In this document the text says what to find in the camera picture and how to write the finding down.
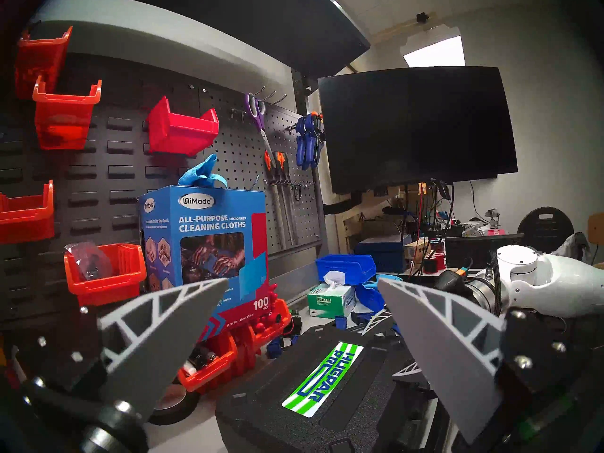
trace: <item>kimtech tissue box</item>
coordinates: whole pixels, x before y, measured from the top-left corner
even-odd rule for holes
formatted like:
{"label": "kimtech tissue box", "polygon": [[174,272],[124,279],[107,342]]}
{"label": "kimtech tissue box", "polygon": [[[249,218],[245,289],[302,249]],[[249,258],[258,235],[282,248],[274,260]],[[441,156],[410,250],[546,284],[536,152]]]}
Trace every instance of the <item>kimtech tissue box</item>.
{"label": "kimtech tissue box", "polygon": [[352,286],[336,286],[321,283],[311,290],[306,298],[311,316],[321,318],[335,318],[336,316],[348,316],[355,308],[355,288]]}
{"label": "kimtech tissue box", "polygon": [[151,291],[229,281],[203,339],[270,311],[263,192],[169,186],[138,202]]}

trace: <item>black pegboard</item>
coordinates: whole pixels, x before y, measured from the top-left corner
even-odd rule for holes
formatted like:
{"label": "black pegboard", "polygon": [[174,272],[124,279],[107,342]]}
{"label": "black pegboard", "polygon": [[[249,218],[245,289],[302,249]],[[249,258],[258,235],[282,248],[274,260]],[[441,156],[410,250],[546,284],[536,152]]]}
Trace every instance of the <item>black pegboard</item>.
{"label": "black pegboard", "polygon": [[[272,190],[264,183],[263,143],[244,111],[244,95],[194,77],[109,57],[69,53],[56,92],[87,95],[103,80],[86,146],[80,151],[38,148],[35,103],[7,97],[0,106],[0,191],[9,197],[41,194],[54,181],[55,236],[0,245],[0,321],[27,318],[77,305],[68,292],[63,246],[91,240],[138,243],[137,197],[175,184],[211,153],[229,187],[266,190],[269,253],[312,246],[320,240],[312,172],[295,166],[295,133],[285,127],[298,115],[268,107],[266,134],[274,150],[286,150],[293,181],[309,184],[294,203],[298,244],[281,244],[274,226]],[[256,92],[259,88],[250,88]],[[165,95],[174,113],[199,117],[214,107],[220,132],[196,157],[150,154],[144,120]]]}

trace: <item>black monitor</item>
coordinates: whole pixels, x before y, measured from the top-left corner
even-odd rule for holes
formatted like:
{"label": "black monitor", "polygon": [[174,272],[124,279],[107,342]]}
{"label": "black monitor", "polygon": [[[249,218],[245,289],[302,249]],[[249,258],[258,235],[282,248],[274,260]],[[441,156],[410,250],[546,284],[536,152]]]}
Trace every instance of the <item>black monitor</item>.
{"label": "black monitor", "polygon": [[344,74],[319,94],[334,193],[518,171],[498,68]]}

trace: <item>black toolbox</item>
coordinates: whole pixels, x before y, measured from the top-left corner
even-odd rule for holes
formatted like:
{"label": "black toolbox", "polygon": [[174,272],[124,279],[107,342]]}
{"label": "black toolbox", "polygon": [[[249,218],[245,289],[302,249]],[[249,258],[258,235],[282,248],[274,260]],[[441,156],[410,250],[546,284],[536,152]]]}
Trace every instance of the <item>black toolbox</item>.
{"label": "black toolbox", "polygon": [[[222,440],[229,453],[415,449],[434,395],[423,377],[417,385],[392,379],[413,362],[400,337],[311,328],[219,399]],[[438,404],[423,451],[442,449],[447,425]]]}

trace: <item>green sticker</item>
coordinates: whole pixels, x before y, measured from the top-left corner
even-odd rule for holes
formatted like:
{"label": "green sticker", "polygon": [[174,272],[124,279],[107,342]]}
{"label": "green sticker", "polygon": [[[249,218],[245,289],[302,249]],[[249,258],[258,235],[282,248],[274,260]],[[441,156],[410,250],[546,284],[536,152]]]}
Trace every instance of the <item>green sticker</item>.
{"label": "green sticker", "polygon": [[338,343],[281,406],[305,417],[312,417],[338,386],[362,350],[361,345]]}

